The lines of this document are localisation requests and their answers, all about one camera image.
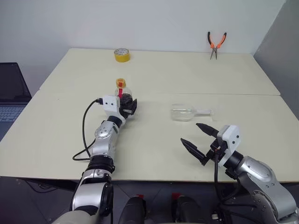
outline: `white table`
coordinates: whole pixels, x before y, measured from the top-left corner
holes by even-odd
[[[115,80],[125,78],[136,96],[150,93],[280,95],[250,54],[131,51],[119,63],[113,50],[70,49],[41,86],[42,91],[113,94]]]
[[[213,163],[201,166],[180,142],[181,137],[185,138],[207,152],[213,138],[195,126],[206,123],[217,129],[225,124],[238,125],[242,138],[240,153],[270,165],[279,181],[299,181],[299,122],[280,96],[166,93],[135,96],[138,98],[135,117],[127,121],[118,138],[114,180],[213,181]],[[94,98],[93,91],[88,89],[76,97],[38,91],[0,142],[0,175],[79,179],[87,162],[71,158],[83,148],[82,115]],[[217,121],[210,118],[172,121],[169,108],[177,102],[216,108]],[[94,105],[86,117],[87,142],[93,140],[95,129],[104,119],[101,106]],[[219,176],[220,181],[232,181],[224,169]]]

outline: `laptop keyboard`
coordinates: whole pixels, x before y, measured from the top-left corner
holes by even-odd
[[[0,107],[0,122],[14,122],[24,107]]]

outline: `laptop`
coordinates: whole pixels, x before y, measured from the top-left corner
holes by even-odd
[[[0,141],[30,100],[18,63],[0,63]]]

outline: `pliers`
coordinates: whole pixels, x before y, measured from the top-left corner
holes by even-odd
[[[221,47],[221,45],[225,41],[225,38],[226,38],[226,32],[224,33],[224,35],[223,35],[222,40],[220,41],[220,43],[218,43],[217,46],[215,47],[214,43],[211,41],[210,31],[207,33],[207,40],[209,41],[209,44],[210,44],[211,48],[213,49],[212,53],[211,53],[210,60],[211,60],[212,55],[213,55],[214,52],[215,52],[216,59],[217,59],[217,49],[219,49]]]

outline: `tape roll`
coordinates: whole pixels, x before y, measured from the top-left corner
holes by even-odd
[[[114,56],[118,62],[127,62],[130,60],[130,53],[128,49],[119,48],[114,51]]]

